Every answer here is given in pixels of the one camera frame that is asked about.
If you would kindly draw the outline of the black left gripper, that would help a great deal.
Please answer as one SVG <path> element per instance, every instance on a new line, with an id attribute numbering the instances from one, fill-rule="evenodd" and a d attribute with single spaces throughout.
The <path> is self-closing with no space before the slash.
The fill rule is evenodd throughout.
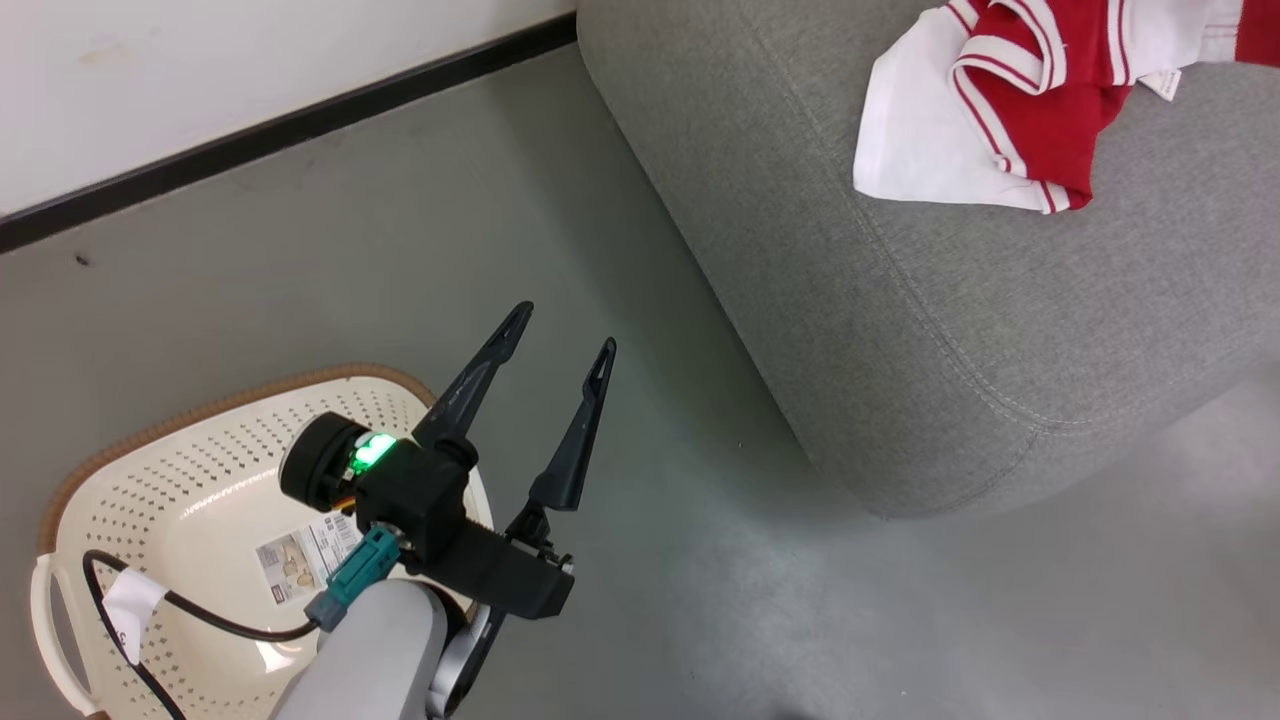
<path id="1" fill-rule="evenodd" d="M 383 436 L 337 413 L 314 418 L 285 451 L 284 496 L 329 512 L 355 510 L 362 533 L 387 530 L 393 557 L 412 575 L 527 620 L 561 612 L 573 577 L 549 542 L 548 511 L 575 512 L 602 420 L 617 343 L 609 337 L 582 400 L 545 470 L 506 533 L 472 520 L 463 502 L 479 455 L 468 430 L 532 316 L 516 304 L 407 438 Z"/>

